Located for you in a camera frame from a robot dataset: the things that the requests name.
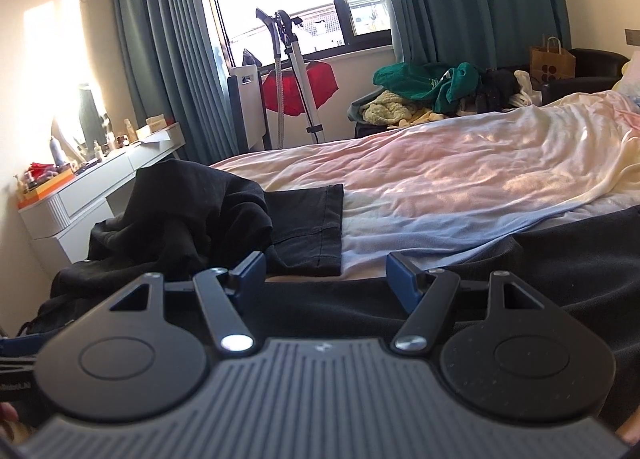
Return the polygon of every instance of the window frame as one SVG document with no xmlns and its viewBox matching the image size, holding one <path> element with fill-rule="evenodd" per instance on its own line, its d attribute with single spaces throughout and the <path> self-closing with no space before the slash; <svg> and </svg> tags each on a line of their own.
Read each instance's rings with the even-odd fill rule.
<svg viewBox="0 0 640 459">
<path fill-rule="evenodd" d="M 222 45 L 223 56 L 225 58 L 226 64 L 229 68 L 235 67 L 237 66 L 238 62 L 240 62 L 241 64 L 241 60 L 235 60 L 233 53 L 231 52 L 230 39 L 226 32 L 225 22 L 222 15 L 222 10 L 220 9 L 220 4 L 218 3 L 218 0 L 209 0 L 209 3 L 214 14 L 216 27 L 218 29 L 218 39 L 220 40 L 220 43 Z M 303 54 L 305 60 L 323 60 L 342 54 L 354 53 L 358 51 L 364 51 L 366 49 L 392 45 L 390 29 L 356 34 L 355 24 L 353 23 L 353 15 L 351 14 L 351 8 L 347 0 L 334 0 L 334 7 L 336 15 L 338 16 L 338 22 L 340 23 L 344 45 Z M 289 67 L 289 60 L 283 60 L 282 65 L 284 68 Z M 273 70 L 273 68 L 274 64 L 265 65 L 260 68 L 260 73 L 266 74 Z"/>
</svg>

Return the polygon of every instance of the black armchair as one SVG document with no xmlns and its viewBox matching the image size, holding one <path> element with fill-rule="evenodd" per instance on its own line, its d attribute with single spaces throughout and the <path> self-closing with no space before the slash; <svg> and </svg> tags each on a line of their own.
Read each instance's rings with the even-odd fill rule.
<svg viewBox="0 0 640 459">
<path fill-rule="evenodd" d="M 548 105 L 574 92 L 611 90 L 622 77 L 622 68 L 629 59 L 622 54 L 595 49 L 572 49 L 575 56 L 575 78 L 543 84 L 542 104 Z"/>
</svg>

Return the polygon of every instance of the white pillow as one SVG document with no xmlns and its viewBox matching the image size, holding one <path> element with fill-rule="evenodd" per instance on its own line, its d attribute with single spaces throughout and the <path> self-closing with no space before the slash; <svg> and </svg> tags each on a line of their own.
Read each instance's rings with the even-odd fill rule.
<svg viewBox="0 0 640 459">
<path fill-rule="evenodd" d="M 636 51 L 626 67 L 625 75 L 614 87 L 620 94 L 631 98 L 640 106 L 640 51 Z"/>
</svg>

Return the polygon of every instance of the mirror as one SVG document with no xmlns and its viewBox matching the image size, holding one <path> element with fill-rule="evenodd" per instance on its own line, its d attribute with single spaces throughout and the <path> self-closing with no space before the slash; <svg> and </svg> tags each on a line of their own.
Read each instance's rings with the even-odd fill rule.
<svg viewBox="0 0 640 459">
<path fill-rule="evenodd" d="M 56 115 L 51 125 L 51 135 L 60 142 L 69 159 L 82 163 L 95 157 L 94 140 L 104 153 L 109 151 L 108 141 L 113 137 L 113 131 L 97 87 L 79 85 L 77 103 L 75 110 L 72 107 L 68 112 Z"/>
</svg>

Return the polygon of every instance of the green towel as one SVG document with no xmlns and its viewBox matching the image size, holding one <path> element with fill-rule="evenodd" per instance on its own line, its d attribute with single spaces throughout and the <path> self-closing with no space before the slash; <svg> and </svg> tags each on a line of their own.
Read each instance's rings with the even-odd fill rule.
<svg viewBox="0 0 640 459">
<path fill-rule="evenodd" d="M 443 79 L 447 72 L 450 78 Z M 373 83 L 403 98 L 425 102 L 434 112 L 450 114 L 461 98 L 476 92 L 481 79 L 478 68 L 466 62 L 456 68 L 443 63 L 399 63 L 378 69 Z"/>
</svg>

